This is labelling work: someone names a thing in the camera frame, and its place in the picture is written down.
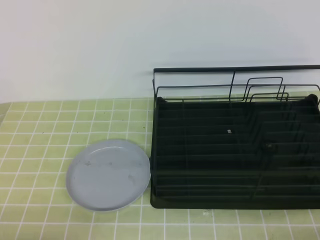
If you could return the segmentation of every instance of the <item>wire dish rack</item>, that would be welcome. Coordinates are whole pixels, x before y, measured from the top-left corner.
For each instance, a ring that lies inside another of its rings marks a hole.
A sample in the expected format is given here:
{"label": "wire dish rack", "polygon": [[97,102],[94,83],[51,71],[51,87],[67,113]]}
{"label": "wire dish rack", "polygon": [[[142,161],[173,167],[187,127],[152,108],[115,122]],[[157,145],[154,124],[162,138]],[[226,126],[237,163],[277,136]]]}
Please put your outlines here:
{"label": "wire dish rack", "polygon": [[[155,68],[151,205],[175,209],[319,209],[320,101],[288,86],[234,84],[237,72],[320,69],[320,65]],[[155,87],[156,73],[233,73],[230,84]],[[235,86],[244,87],[232,97]],[[250,94],[275,86],[275,92]],[[217,98],[166,98],[161,88],[228,87]]]}

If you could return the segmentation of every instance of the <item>dish rack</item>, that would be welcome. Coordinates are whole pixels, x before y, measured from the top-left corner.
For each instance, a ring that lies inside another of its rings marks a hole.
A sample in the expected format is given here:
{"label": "dish rack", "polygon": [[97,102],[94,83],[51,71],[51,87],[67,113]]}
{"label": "dish rack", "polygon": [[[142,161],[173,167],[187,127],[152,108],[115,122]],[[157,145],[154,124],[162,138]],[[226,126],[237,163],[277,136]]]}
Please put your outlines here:
{"label": "dish rack", "polygon": [[[319,209],[320,101],[291,86],[234,84],[238,72],[320,69],[320,65],[155,68],[150,157],[151,205],[175,209]],[[233,73],[230,84],[155,87],[157,73]],[[243,95],[232,96],[242,86]],[[251,94],[274,86],[275,92]],[[229,88],[225,97],[162,98],[164,88]]]}

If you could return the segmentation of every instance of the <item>grout line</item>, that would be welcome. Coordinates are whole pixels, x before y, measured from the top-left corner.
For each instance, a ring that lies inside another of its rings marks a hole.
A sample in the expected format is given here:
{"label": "grout line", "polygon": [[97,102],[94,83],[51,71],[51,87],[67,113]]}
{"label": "grout line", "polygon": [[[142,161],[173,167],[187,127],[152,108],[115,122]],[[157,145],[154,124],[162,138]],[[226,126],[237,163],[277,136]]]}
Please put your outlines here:
{"label": "grout line", "polygon": [[287,210],[284,210],[284,213],[285,213],[286,221],[288,222],[291,239],[294,240],[294,235],[292,234],[291,225],[290,225],[290,221],[289,221]]}
{"label": "grout line", "polygon": [[240,240],[242,240],[242,234],[241,234],[241,225],[240,225],[240,220],[239,220],[239,214],[238,214],[238,210],[236,209],[235,210],[235,214],[236,214],[236,220],[237,220],[237,225],[238,225],[238,228],[239,228],[239,236],[240,236]]}
{"label": "grout line", "polygon": [[268,240],[267,228],[266,228],[265,218],[264,218],[264,214],[263,214],[262,210],[260,210],[260,215],[261,215],[261,218],[262,218],[262,224],[263,224],[263,228],[264,228],[265,240]]}

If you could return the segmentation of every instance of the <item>tile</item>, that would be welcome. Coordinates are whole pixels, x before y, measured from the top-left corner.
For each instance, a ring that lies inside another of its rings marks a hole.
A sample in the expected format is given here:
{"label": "tile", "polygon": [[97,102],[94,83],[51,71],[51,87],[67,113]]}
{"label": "tile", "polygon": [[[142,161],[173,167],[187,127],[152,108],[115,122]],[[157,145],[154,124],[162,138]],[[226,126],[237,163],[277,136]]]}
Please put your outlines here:
{"label": "tile", "polygon": [[94,119],[94,111],[82,111],[78,112],[76,121],[92,121]]}
{"label": "tile", "polygon": [[94,223],[115,223],[116,222],[116,211],[111,212],[95,212]]}
{"label": "tile", "polygon": [[67,189],[54,189],[52,204],[71,204],[72,199],[69,197]]}
{"label": "tile", "polygon": [[36,173],[39,170],[41,159],[24,159],[20,167],[20,173]]}
{"label": "tile", "polygon": [[240,224],[262,224],[260,210],[238,210]]}
{"label": "tile", "polygon": [[216,224],[237,224],[237,215],[235,210],[215,209],[213,210],[214,222]]}
{"label": "tile", "polygon": [[129,111],[113,111],[112,121],[129,121]]}
{"label": "tile", "polygon": [[140,240],[163,240],[164,233],[163,225],[142,225]]}
{"label": "tile", "polygon": [[60,240],[65,238],[67,225],[46,224],[43,228],[41,240]]}
{"label": "tile", "polygon": [[118,225],[115,233],[116,240],[139,240],[139,226]]}
{"label": "tile", "polygon": [[118,223],[139,223],[140,207],[128,206],[118,211]]}
{"label": "tile", "polygon": [[97,111],[94,115],[95,121],[110,121],[111,111]]}
{"label": "tile", "polygon": [[114,239],[115,227],[110,225],[94,225],[91,230],[91,240]]}
{"label": "tile", "polygon": [[57,173],[39,173],[36,181],[35,188],[50,188],[55,186]]}
{"label": "tile", "polygon": [[96,103],[96,110],[112,110],[114,104],[114,100],[98,100]]}
{"label": "tile", "polygon": [[317,240],[317,234],[313,226],[291,226],[294,240]]}
{"label": "tile", "polygon": [[82,206],[74,206],[72,208],[70,222],[71,223],[91,223],[93,212]]}
{"label": "tile", "polygon": [[287,210],[290,224],[312,224],[310,213],[307,209]]}
{"label": "tile", "polygon": [[17,240],[39,239],[42,231],[42,224],[22,224]]}
{"label": "tile", "polygon": [[108,132],[110,122],[94,122],[92,124],[91,132]]}
{"label": "tile", "polygon": [[36,122],[21,122],[18,129],[16,130],[17,133],[33,133],[36,128]]}
{"label": "tile", "polygon": [[166,240],[186,240],[189,239],[189,228],[185,225],[166,225]]}
{"label": "tile", "polygon": [[96,100],[83,100],[80,101],[80,106],[79,106],[79,110],[95,110],[96,107]]}
{"label": "tile", "polygon": [[40,118],[41,112],[25,112],[21,121],[38,121]]}
{"label": "tile", "polygon": [[264,223],[287,224],[287,216],[284,210],[262,210]]}
{"label": "tile", "polygon": [[66,240],[88,240],[90,232],[90,225],[84,224],[70,224],[67,233]]}
{"label": "tile", "polygon": [[291,240],[288,226],[266,226],[266,234],[269,240]]}
{"label": "tile", "polygon": [[53,189],[33,189],[30,204],[49,204]]}
{"label": "tile", "polygon": [[75,111],[62,111],[59,114],[58,121],[74,121],[76,113]]}
{"label": "tile", "polygon": [[71,206],[50,206],[47,223],[66,223],[69,219]]}
{"label": "tile", "polygon": [[48,145],[51,134],[35,134],[30,145]]}
{"label": "tile", "polygon": [[13,188],[8,198],[8,204],[27,204],[31,189]]}
{"label": "tile", "polygon": [[26,208],[25,206],[6,205],[4,207],[4,211],[0,221],[1,222],[20,222],[22,219],[22,216],[24,215],[25,208]]}
{"label": "tile", "polygon": [[28,206],[24,215],[25,223],[43,223],[47,215],[48,206]]}
{"label": "tile", "polygon": [[56,121],[58,118],[59,112],[58,111],[47,111],[43,112],[40,121]]}
{"label": "tile", "polygon": [[46,146],[29,146],[25,157],[26,158],[43,158],[45,155],[45,151],[46,151]]}
{"label": "tile", "polygon": [[190,226],[190,235],[193,240],[213,240],[215,239],[214,226]]}
{"label": "tile", "polygon": [[59,159],[65,156],[66,146],[49,146],[47,148],[45,158]]}
{"label": "tile", "polygon": [[73,122],[57,122],[55,125],[55,133],[70,133],[74,123]]}
{"label": "tile", "polygon": [[187,224],[188,210],[187,209],[166,209],[165,223],[167,224]]}
{"label": "tile", "polygon": [[190,223],[191,224],[212,224],[211,209],[190,209]]}
{"label": "tile", "polygon": [[36,180],[36,173],[33,174],[18,174],[14,181],[14,188],[32,188]]}
{"label": "tile", "polygon": [[163,209],[156,209],[152,206],[143,206],[142,207],[142,223],[156,223],[156,224],[163,224],[165,221],[164,217],[164,210]]}
{"label": "tile", "polygon": [[20,167],[21,159],[4,159],[0,167],[2,173],[16,173]]}

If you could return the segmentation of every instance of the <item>green tile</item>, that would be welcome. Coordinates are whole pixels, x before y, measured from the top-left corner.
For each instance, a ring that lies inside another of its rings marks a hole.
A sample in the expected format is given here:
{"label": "green tile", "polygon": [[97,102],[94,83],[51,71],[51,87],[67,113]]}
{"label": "green tile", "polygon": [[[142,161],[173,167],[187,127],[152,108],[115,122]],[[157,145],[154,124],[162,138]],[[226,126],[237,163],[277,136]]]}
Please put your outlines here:
{"label": "green tile", "polygon": [[67,146],[49,146],[45,157],[51,159],[59,159],[65,156]]}
{"label": "green tile", "polygon": [[10,146],[5,157],[11,159],[21,159],[24,157],[26,149],[26,146]]}
{"label": "green tile", "polygon": [[18,174],[14,181],[15,188],[32,188],[36,180],[36,173],[32,174]]}
{"label": "green tile", "polygon": [[287,224],[287,216],[284,210],[262,210],[264,223]]}
{"label": "green tile", "polygon": [[210,209],[190,209],[191,224],[212,224],[212,211]]}
{"label": "green tile", "polygon": [[22,224],[17,240],[40,239],[42,224]]}
{"label": "green tile", "polygon": [[165,226],[166,240],[187,240],[189,239],[189,228],[185,225]]}
{"label": "green tile", "polygon": [[139,223],[140,222],[140,207],[129,206],[118,212],[118,223]]}
{"label": "green tile", "polygon": [[115,227],[110,225],[94,225],[91,230],[92,240],[114,239]]}
{"label": "green tile", "polygon": [[187,209],[166,209],[165,222],[167,224],[187,224],[188,210]]}
{"label": "green tile", "polygon": [[60,240],[65,238],[67,225],[46,224],[43,228],[41,240]]}
{"label": "green tile", "polygon": [[164,233],[164,226],[142,225],[140,240],[163,240]]}
{"label": "green tile", "polygon": [[117,240],[139,240],[139,226],[117,225],[115,236]]}
{"label": "green tile", "polygon": [[67,145],[70,134],[52,134],[50,145]]}
{"label": "green tile", "polygon": [[237,214],[235,210],[215,209],[213,210],[214,222],[216,224],[237,224]]}
{"label": "green tile", "polygon": [[0,125],[0,133],[15,133],[17,126],[17,122],[3,122]]}
{"label": "green tile", "polygon": [[112,121],[128,121],[129,111],[113,111]]}
{"label": "green tile", "polygon": [[27,111],[24,113],[24,116],[21,119],[21,121],[38,121],[40,115],[41,115],[41,112]]}
{"label": "green tile", "polygon": [[38,126],[35,129],[36,133],[52,133],[54,130],[54,122],[39,122]]}
{"label": "green tile", "polygon": [[25,159],[22,162],[20,173],[36,173],[39,170],[41,159]]}
{"label": "green tile", "polygon": [[238,210],[240,224],[262,224],[260,210]]}
{"label": "green tile", "polygon": [[63,101],[62,111],[76,111],[78,109],[78,101]]}
{"label": "green tile", "polygon": [[59,111],[61,106],[61,101],[47,101],[44,106],[45,111]]}
{"label": "green tile", "polygon": [[62,111],[58,117],[58,121],[74,121],[76,119],[75,111]]}
{"label": "green tile", "polygon": [[4,159],[0,167],[2,173],[16,173],[20,167],[21,159]]}
{"label": "green tile", "polygon": [[58,111],[45,111],[42,113],[40,121],[56,121],[58,115]]}
{"label": "green tile", "polygon": [[90,225],[69,224],[66,240],[88,240]]}
{"label": "green tile", "polygon": [[55,186],[57,173],[39,173],[36,178],[35,188],[50,188]]}
{"label": "green tile", "polygon": [[48,145],[51,134],[35,134],[30,145]]}
{"label": "green tile", "polygon": [[66,223],[70,210],[70,206],[51,206],[46,221],[48,223]]}
{"label": "green tile", "polygon": [[76,122],[73,127],[73,133],[89,133],[91,122]]}
{"label": "green tile", "polygon": [[28,206],[24,215],[25,223],[43,223],[47,215],[48,206]]}
{"label": "green tile", "polygon": [[287,210],[290,224],[312,224],[310,213],[307,209]]}
{"label": "green tile", "polygon": [[113,100],[98,100],[96,110],[112,110],[113,103]]}
{"label": "green tile", "polygon": [[164,210],[163,209],[156,209],[152,206],[143,206],[142,207],[142,223],[164,223]]}
{"label": "green tile", "polygon": [[26,151],[26,158],[43,158],[46,151],[46,146],[29,146]]}
{"label": "green tile", "polygon": [[55,133],[70,133],[74,123],[73,122],[57,122],[55,125]]}
{"label": "green tile", "polygon": [[95,121],[110,121],[111,111],[97,111],[94,115]]}
{"label": "green tile", "polygon": [[11,187],[15,177],[16,177],[15,173],[12,173],[12,174],[0,173],[0,187],[1,188]]}
{"label": "green tile", "polygon": [[27,204],[31,189],[12,189],[9,195],[8,204]]}
{"label": "green tile", "polygon": [[24,215],[25,206],[6,205],[0,219],[1,222],[20,222]]}
{"label": "green tile", "polygon": [[110,122],[94,122],[92,124],[91,132],[108,132]]}
{"label": "green tile", "polygon": [[33,189],[30,204],[49,204],[53,189]]}
{"label": "green tile", "polygon": [[76,121],[92,121],[94,119],[94,111],[82,111],[78,112]]}
{"label": "green tile", "polygon": [[89,211],[82,206],[74,206],[70,217],[72,223],[91,223],[93,212]]}

